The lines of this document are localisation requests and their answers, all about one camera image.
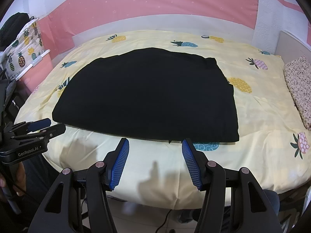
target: pineapple print bag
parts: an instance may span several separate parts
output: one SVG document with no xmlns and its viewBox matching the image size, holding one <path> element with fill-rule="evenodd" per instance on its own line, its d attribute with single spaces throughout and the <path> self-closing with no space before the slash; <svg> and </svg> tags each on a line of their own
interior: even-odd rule
<svg viewBox="0 0 311 233">
<path fill-rule="evenodd" d="M 6 68 L 7 77 L 14 80 L 44 51 L 38 19 L 33 19 L 23 27 L 16 40 L 5 49 L 0 58 L 1 68 Z"/>
</svg>

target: black backpack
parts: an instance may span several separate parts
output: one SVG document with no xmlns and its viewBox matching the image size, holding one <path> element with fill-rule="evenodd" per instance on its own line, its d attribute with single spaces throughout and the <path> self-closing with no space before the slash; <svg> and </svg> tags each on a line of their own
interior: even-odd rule
<svg viewBox="0 0 311 233">
<path fill-rule="evenodd" d="M 17 12 L 4 23 L 0 29 L 0 51 L 4 51 L 13 41 L 18 33 L 30 21 L 27 13 Z"/>
</svg>

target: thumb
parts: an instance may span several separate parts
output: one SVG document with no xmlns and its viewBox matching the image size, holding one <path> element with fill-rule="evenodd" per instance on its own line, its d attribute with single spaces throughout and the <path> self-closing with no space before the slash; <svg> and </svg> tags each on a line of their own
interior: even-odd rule
<svg viewBox="0 0 311 233">
<path fill-rule="evenodd" d="M 0 187 L 6 187 L 7 183 L 5 181 L 5 178 L 3 175 L 0 173 Z"/>
</svg>

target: screw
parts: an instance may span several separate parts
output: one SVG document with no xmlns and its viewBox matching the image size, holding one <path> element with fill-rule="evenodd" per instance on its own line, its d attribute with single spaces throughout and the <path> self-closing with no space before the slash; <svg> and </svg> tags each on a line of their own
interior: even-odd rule
<svg viewBox="0 0 311 233">
<path fill-rule="evenodd" d="M 242 173 L 245 173 L 245 174 L 248 174 L 249 173 L 249 170 L 246 168 L 246 167 L 243 167 L 241 169 Z"/>
<path fill-rule="evenodd" d="M 102 161 L 98 161 L 98 162 L 96 162 L 96 164 L 95 164 L 95 166 L 98 167 L 98 168 L 103 167 L 104 165 L 105 165 L 105 163 L 102 162 Z"/>
<path fill-rule="evenodd" d="M 207 162 L 207 165 L 210 167 L 215 167 L 216 166 L 216 162 L 215 161 L 209 161 Z"/>
<path fill-rule="evenodd" d="M 68 174 L 70 173 L 70 169 L 69 168 L 65 168 L 63 171 L 62 171 L 63 174 Z"/>
</svg>

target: bed sheet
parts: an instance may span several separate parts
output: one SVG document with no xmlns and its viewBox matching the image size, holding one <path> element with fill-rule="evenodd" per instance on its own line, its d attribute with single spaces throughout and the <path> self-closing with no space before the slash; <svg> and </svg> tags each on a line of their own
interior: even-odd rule
<svg viewBox="0 0 311 233">
<path fill-rule="evenodd" d="M 70 79 L 92 60 L 146 47 L 215 57 L 234 85 L 240 140 L 196 143 L 195 147 L 209 160 L 234 170 L 248 167 L 262 188 L 278 193 L 310 178 L 308 141 L 311 141 L 311 132 L 305 129 L 285 83 L 282 59 L 248 44 L 214 36 L 133 31 L 112 32 L 109 36 L 90 40 L 70 52 L 53 69 L 30 95 L 16 122 L 52 119 L 53 108 Z M 92 78 L 86 78 L 85 87 L 89 80 Z M 50 140 L 44 157 L 58 171 L 65 167 L 85 169 L 103 160 L 119 140 L 117 136 L 67 126 L 64 134 Z M 180 142 L 132 138 L 129 142 L 130 153 L 120 184 L 110 195 L 161 208 L 202 206 L 204 192 L 199 192 L 192 184 Z M 230 190 L 227 190 L 227 205 L 230 197 Z"/>
</svg>

